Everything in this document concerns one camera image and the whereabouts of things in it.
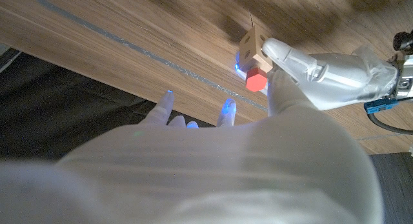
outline blue connector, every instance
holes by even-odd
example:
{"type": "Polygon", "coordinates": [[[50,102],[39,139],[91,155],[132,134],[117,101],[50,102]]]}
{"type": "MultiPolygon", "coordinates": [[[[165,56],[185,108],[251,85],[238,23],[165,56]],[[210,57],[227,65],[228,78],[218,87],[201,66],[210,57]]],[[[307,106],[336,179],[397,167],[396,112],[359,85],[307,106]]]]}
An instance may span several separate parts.
{"type": "Polygon", "coordinates": [[[399,104],[396,98],[385,98],[377,101],[364,103],[364,109],[367,114],[373,114],[383,110],[389,110],[399,104]]]}

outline wood grain surface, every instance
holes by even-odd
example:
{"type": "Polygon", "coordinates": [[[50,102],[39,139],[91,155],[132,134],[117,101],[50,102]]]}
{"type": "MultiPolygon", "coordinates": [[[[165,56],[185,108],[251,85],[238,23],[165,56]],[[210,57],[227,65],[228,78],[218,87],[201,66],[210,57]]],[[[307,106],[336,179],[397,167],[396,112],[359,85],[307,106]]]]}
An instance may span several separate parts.
{"type": "MultiPolygon", "coordinates": [[[[264,118],[267,99],[234,72],[238,41],[254,24],[309,54],[350,54],[370,44],[394,54],[410,31],[413,0],[0,0],[0,41],[151,101],[165,90],[174,109],[216,123],[228,97],[236,124],[264,118]]],[[[405,152],[413,137],[373,125],[362,104],[326,112],[370,154],[405,152]]],[[[378,118],[413,128],[413,105],[378,118]]]]}

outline white robotic arm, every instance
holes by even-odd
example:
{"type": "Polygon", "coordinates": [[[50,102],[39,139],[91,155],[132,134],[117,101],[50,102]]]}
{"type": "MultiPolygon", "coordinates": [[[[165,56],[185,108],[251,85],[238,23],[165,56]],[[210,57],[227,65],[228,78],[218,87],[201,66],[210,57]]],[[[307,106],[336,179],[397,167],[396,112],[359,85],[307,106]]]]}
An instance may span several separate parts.
{"type": "Polygon", "coordinates": [[[367,46],[352,55],[306,55],[277,40],[267,39],[263,51],[287,72],[320,110],[375,101],[392,93],[398,70],[367,46]]]}

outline black cable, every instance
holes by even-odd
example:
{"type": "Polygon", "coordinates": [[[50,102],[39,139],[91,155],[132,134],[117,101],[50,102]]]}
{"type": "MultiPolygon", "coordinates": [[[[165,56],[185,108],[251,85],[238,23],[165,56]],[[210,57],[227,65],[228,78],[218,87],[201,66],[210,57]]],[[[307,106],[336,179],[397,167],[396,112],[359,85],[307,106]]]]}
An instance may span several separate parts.
{"type": "Polygon", "coordinates": [[[389,126],[388,124],[384,124],[381,121],[379,121],[374,114],[367,114],[367,117],[369,118],[369,120],[371,122],[373,122],[374,124],[376,124],[378,127],[381,127],[385,130],[389,130],[389,131],[393,131],[395,133],[400,133],[400,134],[410,134],[413,135],[413,130],[405,130],[402,128],[397,128],[397,127],[392,127],[389,126]]]}
{"type": "Polygon", "coordinates": [[[401,98],[401,99],[398,99],[398,101],[407,101],[407,100],[409,100],[409,99],[413,99],[413,97],[401,98]]]}

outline blue light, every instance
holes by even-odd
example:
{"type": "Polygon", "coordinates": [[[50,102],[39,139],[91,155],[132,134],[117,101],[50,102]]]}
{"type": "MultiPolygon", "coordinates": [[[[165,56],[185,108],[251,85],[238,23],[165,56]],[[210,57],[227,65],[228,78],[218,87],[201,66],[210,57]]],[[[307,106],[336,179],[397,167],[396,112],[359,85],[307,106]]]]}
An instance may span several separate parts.
{"type": "Polygon", "coordinates": [[[229,112],[232,113],[232,114],[235,114],[237,112],[236,103],[232,98],[228,98],[225,101],[225,103],[222,107],[222,110],[221,110],[221,113],[224,114],[224,115],[229,113],[229,112]]]}

